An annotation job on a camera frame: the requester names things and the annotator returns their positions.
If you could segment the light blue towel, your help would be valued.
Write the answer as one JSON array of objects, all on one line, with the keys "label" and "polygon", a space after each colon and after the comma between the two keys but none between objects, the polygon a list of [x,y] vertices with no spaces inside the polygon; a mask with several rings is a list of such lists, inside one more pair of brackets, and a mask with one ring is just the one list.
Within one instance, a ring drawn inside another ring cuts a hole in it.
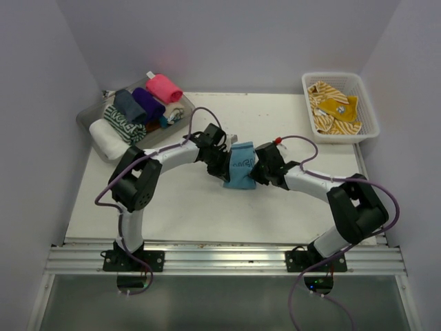
[{"label": "light blue towel", "polygon": [[254,190],[256,182],[249,176],[255,165],[255,151],[252,141],[235,143],[231,147],[229,161],[229,181],[224,188],[236,190]]}]

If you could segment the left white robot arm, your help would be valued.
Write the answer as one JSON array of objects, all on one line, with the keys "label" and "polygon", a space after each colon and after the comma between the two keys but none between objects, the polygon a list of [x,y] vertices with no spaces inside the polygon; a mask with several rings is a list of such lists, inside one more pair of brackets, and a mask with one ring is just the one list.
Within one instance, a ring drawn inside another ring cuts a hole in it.
[{"label": "left white robot arm", "polygon": [[114,250],[121,251],[119,263],[133,271],[141,267],[143,253],[143,211],[152,200],[159,177],[195,162],[203,162],[207,173],[228,182],[231,152],[227,134],[209,124],[202,132],[191,133],[180,141],[152,150],[129,148],[109,180],[112,199],[119,210],[118,234]]}]

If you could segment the pink towel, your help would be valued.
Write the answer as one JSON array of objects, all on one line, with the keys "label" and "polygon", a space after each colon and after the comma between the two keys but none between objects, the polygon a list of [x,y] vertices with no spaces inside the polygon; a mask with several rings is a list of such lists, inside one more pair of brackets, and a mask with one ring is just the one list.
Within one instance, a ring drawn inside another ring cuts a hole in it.
[{"label": "pink towel", "polygon": [[164,74],[146,73],[145,88],[163,103],[176,103],[181,100],[183,91]]}]

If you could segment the beige teal rolled towel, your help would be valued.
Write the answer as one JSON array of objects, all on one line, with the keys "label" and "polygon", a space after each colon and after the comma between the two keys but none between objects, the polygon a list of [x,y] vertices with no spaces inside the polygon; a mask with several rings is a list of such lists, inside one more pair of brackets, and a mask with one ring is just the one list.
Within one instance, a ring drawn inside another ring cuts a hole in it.
[{"label": "beige teal rolled towel", "polygon": [[180,103],[169,103],[165,106],[165,111],[159,118],[161,128],[168,128],[187,116],[185,106]]}]

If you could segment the green patterned rolled towel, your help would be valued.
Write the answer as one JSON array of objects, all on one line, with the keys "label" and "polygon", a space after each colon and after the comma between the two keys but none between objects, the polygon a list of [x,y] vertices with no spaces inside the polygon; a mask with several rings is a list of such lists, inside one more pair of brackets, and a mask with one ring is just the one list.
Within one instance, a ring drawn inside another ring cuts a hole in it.
[{"label": "green patterned rolled towel", "polygon": [[111,125],[122,140],[131,146],[142,141],[147,135],[145,126],[128,122],[125,116],[113,105],[109,105],[105,108],[103,118]]}]

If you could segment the white rolled towel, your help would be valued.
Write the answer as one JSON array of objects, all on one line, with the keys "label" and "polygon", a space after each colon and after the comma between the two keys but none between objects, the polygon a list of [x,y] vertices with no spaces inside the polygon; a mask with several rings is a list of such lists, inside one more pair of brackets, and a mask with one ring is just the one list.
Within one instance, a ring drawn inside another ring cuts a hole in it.
[{"label": "white rolled towel", "polygon": [[120,159],[130,147],[105,119],[93,122],[90,134],[108,161]]}]

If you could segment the aluminium mounting rail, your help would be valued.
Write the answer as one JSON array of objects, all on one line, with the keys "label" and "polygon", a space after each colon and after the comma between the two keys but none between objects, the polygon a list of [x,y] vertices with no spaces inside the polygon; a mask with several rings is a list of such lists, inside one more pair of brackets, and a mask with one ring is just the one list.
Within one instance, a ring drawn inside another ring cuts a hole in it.
[{"label": "aluminium mounting rail", "polygon": [[[50,249],[44,268],[47,274],[103,274],[103,251],[112,244],[72,242]],[[285,254],[290,245],[245,243],[146,242],[146,250],[165,254],[163,275],[281,276],[287,273]],[[385,245],[359,245],[345,253],[347,276],[404,276],[401,251]]]}]

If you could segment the grey plastic bin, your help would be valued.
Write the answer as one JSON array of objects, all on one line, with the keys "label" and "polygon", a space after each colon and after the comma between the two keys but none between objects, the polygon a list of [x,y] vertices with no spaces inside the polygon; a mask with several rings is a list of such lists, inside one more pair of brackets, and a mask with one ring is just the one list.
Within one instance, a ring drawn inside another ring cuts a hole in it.
[{"label": "grey plastic bin", "polygon": [[158,128],[148,133],[145,128],[134,126],[134,138],[128,142],[111,126],[111,123],[104,118],[104,113],[113,106],[114,92],[107,91],[106,98],[97,104],[78,113],[76,122],[83,133],[90,138],[95,152],[106,163],[117,163],[125,151],[132,145],[141,149],[147,149],[172,136],[180,129],[189,125],[191,113],[195,106],[186,97],[181,98],[183,105],[183,118],[176,123],[166,127]]}]

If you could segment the purple rolled towel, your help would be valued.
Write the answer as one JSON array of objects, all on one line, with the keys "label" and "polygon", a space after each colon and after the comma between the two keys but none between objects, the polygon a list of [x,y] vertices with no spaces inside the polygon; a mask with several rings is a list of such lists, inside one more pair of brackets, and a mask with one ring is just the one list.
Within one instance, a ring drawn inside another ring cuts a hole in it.
[{"label": "purple rolled towel", "polygon": [[159,119],[165,112],[165,106],[157,101],[146,89],[135,88],[132,96],[146,113],[146,121]]}]

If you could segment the white plastic basket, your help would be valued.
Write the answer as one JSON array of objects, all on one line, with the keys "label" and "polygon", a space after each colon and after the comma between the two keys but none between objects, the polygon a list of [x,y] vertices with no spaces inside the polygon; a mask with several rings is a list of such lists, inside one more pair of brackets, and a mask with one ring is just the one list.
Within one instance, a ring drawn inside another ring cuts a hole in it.
[{"label": "white plastic basket", "polygon": [[[356,120],[362,122],[362,128],[357,135],[328,135],[320,134],[316,131],[307,95],[307,88],[317,81],[324,81],[347,96],[352,95],[358,97],[358,117]],[[309,72],[302,76],[302,86],[315,142],[328,144],[355,144],[379,135],[380,129],[378,121],[364,84],[358,75],[348,72]]]}]

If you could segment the grey rolled towel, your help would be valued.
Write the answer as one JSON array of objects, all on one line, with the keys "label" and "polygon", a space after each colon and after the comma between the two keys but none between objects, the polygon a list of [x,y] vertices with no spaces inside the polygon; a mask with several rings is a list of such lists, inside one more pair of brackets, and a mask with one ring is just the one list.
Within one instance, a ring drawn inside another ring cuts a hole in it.
[{"label": "grey rolled towel", "polygon": [[132,94],[127,90],[118,90],[114,95],[114,107],[125,116],[126,120],[133,124],[143,124],[146,119],[146,112],[134,100]]}]

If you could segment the yellow striped towel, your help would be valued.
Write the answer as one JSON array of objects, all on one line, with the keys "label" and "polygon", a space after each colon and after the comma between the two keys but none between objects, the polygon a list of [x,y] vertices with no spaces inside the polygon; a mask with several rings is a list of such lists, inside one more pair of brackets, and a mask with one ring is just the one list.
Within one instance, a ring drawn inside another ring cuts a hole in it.
[{"label": "yellow striped towel", "polygon": [[316,131],[328,135],[357,135],[362,122],[357,121],[358,97],[345,95],[324,81],[307,88]]}]

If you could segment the orange rolled towel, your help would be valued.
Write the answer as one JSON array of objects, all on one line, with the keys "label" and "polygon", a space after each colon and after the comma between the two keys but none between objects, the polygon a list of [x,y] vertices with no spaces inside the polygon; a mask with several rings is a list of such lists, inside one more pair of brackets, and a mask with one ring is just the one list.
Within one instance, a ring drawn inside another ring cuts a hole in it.
[{"label": "orange rolled towel", "polygon": [[160,128],[161,128],[161,123],[158,119],[148,121],[145,124],[145,130],[148,134]]}]

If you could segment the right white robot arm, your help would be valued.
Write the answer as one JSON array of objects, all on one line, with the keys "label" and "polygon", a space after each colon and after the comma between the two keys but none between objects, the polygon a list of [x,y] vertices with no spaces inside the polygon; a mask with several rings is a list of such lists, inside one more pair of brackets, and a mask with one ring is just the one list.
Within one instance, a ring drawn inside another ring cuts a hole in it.
[{"label": "right white robot arm", "polygon": [[274,142],[257,147],[256,155],[258,161],[250,173],[256,182],[308,194],[330,207],[334,226],[305,251],[295,253],[294,261],[313,270],[324,270],[331,263],[331,256],[359,244],[389,220],[380,198],[361,174],[337,179],[307,174],[299,162],[285,162]]}]

